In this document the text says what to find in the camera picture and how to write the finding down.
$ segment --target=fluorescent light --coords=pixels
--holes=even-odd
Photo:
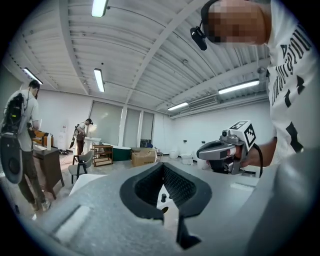
[[[25,68],[23,69],[23,71],[26,72],[26,74],[27,74],[29,77],[31,77],[32,79],[37,80],[40,85],[43,85],[43,84],[44,84],[44,83],[41,82],[34,74],[32,74],[31,71],[30,71],[27,67],[25,67]]]
[[[93,72],[94,72],[95,80],[96,80],[96,83],[98,85],[99,91],[104,93],[105,92],[105,87],[104,87],[104,82],[103,82],[103,79],[102,79],[102,71],[101,71],[101,69],[95,68]]]
[[[176,106],[173,106],[173,107],[170,107],[168,108],[169,111],[172,111],[172,110],[176,110],[176,109],[179,109],[179,108],[182,108],[184,106],[188,106],[189,104],[187,102],[184,102],[184,103],[181,103],[179,105],[176,105]]]
[[[231,86],[231,87],[228,87],[228,88],[220,89],[219,90],[219,94],[225,94],[225,93],[229,93],[229,92],[232,92],[232,91],[235,91],[235,90],[239,90],[239,89],[243,89],[243,88],[246,88],[246,87],[256,86],[259,83],[260,83],[259,79],[252,80],[252,81],[245,82],[245,83],[241,83],[241,84],[234,85],[234,86]]]
[[[106,7],[109,0],[93,0],[92,12],[93,17],[102,17],[106,13]]]

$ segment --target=hand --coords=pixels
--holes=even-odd
[[[237,159],[241,158],[241,154],[242,154],[242,147],[240,146],[235,146],[235,154],[234,157]],[[241,162],[241,167],[246,167],[248,165],[251,165],[251,163],[253,162],[254,159],[256,159],[257,157],[257,150],[255,148],[251,148],[249,150],[249,153],[247,155],[247,158],[245,161]]]

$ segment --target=white container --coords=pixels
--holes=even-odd
[[[188,154],[188,153],[181,154],[181,158],[182,158],[182,163],[184,165],[192,165],[194,162],[192,159],[192,153],[191,154]]]
[[[51,150],[51,133],[49,133],[46,138],[46,149],[49,151]]]
[[[197,159],[197,167],[200,170],[207,170],[210,168],[210,166],[206,163],[206,161],[202,159]]]
[[[170,152],[169,152],[169,157],[170,157],[171,159],[177,159],[178,156],[179,156],[179,150],[178,150],[178,149],[172,149],[172,150],[170,150]]]

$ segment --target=ceiling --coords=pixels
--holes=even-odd
[[[199,25],[206,1],[109,0],[105,15],[92,17],[93,0],[44,0],[16,32],[2,63],[26,83],[28,68],[46,90],[167,113],[258,78],[257,68],[270,62],[265,45],[235,49],[207,41],[201,51],[190,28]],[[103,93],[95,68],[102,70]],[[254,88],[217,95],[216,103],[266,99],[264,77]]]

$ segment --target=shoe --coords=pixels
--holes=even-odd
[[[37,204],[37,201],[35,201],[34,203],[31,204],[32,205],[32,209],[36,212],[39,210],[39,206]]]
[[[42,206],[42,210],[46,212],[50,208],[51,202],[48,199],[45,199],[45,202],[42,202],[41,206]]]

